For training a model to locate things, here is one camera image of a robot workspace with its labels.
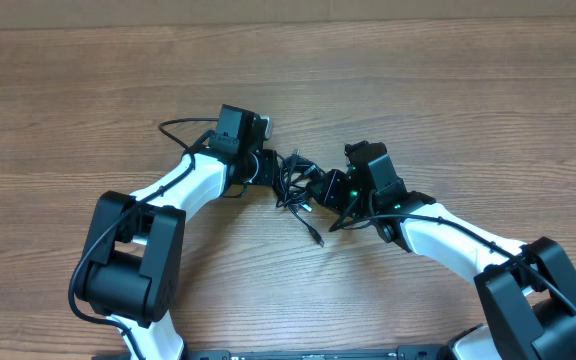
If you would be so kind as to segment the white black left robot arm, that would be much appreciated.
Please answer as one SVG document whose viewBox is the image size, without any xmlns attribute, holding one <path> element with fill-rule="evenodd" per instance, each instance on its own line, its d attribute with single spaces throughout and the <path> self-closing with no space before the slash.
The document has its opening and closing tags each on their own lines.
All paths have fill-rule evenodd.
<svg viewBox="0 0 576 360">
<path fill-rule="evenodd" d="M 127 359 L 186 358 L 170 314 L 186 223 L 231 185 L 269 186 L 277 171 L 264 147 L 269 117 L 223 105 L 211 122 L 193 143 L 177 142 L 180 162 L 161 179 L 96 203 L 67 299 L 77 318 L 115 328 Z"/>
</svg>

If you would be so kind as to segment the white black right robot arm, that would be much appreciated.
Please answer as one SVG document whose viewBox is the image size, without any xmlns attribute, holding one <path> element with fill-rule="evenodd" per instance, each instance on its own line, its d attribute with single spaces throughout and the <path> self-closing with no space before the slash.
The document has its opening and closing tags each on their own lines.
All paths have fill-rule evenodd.
<svg viewBox="0 0 576 360">
<path fill-rule="evenodd" d="M 563 248 L 485 231 L 433 197 L 409 191 L 382 143 L 345 148 L 347 171 L 308 183 L 339 213 L 332 230 L 373 226 L 387 243 L 428 257 L 472 284 L 486 322 L 445 345 L 441 359 L 576 359 L 576 269 Z"/>
</svg>

